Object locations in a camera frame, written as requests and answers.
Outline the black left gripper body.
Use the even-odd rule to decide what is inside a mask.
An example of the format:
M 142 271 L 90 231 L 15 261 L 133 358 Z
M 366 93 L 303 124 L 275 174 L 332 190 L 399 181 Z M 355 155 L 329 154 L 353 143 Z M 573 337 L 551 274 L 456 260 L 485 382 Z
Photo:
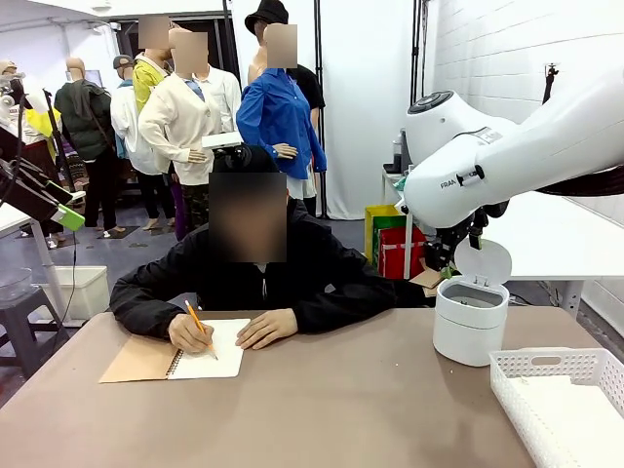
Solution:
M 57 186 L 38 167 L 22 159 L 1 160 L 1 202 L 6 202 L 37 221 L 53 219 L 59 200 L 50 192 Z

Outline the person's left hand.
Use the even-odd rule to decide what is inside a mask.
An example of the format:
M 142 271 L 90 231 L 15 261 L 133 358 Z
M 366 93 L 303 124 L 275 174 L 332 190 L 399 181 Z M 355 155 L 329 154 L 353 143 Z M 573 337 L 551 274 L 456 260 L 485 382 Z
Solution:
M 297 331 L 296 317 L 291 308 L 269 310 L 252 319 L 239 331 L 236 345 L 243 350 L 259 350 Z

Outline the person's right hand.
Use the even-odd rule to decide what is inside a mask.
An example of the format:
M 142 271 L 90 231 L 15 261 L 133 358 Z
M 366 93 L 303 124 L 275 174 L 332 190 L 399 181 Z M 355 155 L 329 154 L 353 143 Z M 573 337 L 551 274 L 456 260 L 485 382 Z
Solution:
M 168 326 L 169 339 L 177 349 L 199 354 L 207 352 L 213 346 L 214 329 L 202 323 L 197 324 L 189 314 L 177 314 Z

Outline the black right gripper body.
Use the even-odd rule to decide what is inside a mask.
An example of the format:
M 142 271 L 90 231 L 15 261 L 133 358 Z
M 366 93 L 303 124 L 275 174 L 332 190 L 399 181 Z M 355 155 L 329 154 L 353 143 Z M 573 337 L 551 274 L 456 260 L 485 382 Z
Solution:
M 457 246 L 465 238 L 468 239 L 470 227 L 474 224 L 483 228 L 488 225 L 488 215 L 485 209 L 477 209 L 453 227 L 437 228 L 434 240 L 428 241 L 424 245 L 424 264 L 434 271 L 440 272 L 450 261 L 454 261 L 454 252 Z

